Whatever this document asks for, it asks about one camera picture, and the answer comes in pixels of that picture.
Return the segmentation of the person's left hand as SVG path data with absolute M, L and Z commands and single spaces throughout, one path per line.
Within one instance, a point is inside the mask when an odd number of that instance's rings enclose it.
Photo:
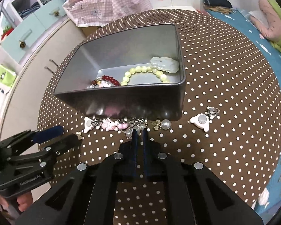
M 18 196 L 16 198 L 15 204 L 11 204 L 10 201 L 7 201 L 4 197 L 0 195 L 0 208 L 2 208 L 3 211 L 6 211 L 12 216 L 21 214 L 22 212 L 27 210 L 32 204 L 33 198 L 31 192 Z

